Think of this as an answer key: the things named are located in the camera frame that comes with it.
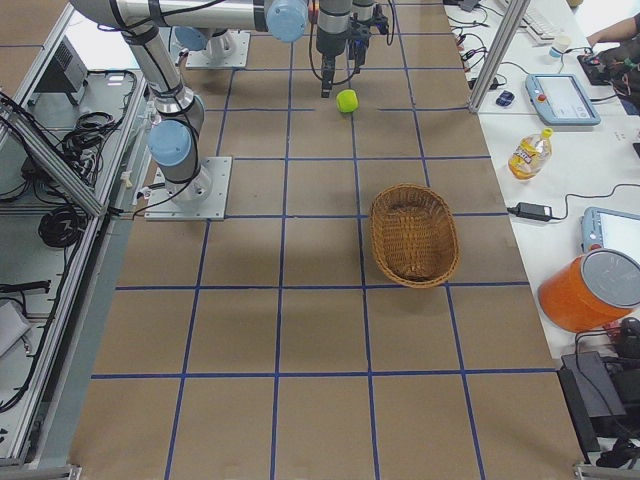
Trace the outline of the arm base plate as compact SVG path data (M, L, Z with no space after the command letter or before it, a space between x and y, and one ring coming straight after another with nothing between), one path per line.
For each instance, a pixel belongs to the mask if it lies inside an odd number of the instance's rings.
M233 159L205 157L199 174L183 190L182 186L167 183L159 167L155 182L164 186L154 189L149 197L150 207L143 211L149 221L222 221L225 217Z
M250 39L251 35L248 31L227 30L222 35L212 37L204 50L190 51L186 68L243 69L248 60Z

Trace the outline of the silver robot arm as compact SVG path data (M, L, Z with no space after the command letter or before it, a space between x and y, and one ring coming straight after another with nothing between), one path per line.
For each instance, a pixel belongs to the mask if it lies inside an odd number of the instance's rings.
M72 6L122 34L153 92L157 112L182 119L195 94L172 64L160 27L255 30L293 43L313 26L321 55L317 76L321 96L327 98L338 84L334 76L339 55L347 52L354 60L353 72L359 72L377 11L373 1L74 1Z

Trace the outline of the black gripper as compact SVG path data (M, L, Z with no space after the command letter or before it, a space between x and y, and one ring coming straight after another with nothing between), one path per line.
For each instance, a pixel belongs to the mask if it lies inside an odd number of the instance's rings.
M328 98L333 89L335 58L343 53L348 30L348 1L319 0L317 18L317 50L322 54L321 97ZM348 41L348 59L353 62L352 74L360 73L365 63L365 41Z

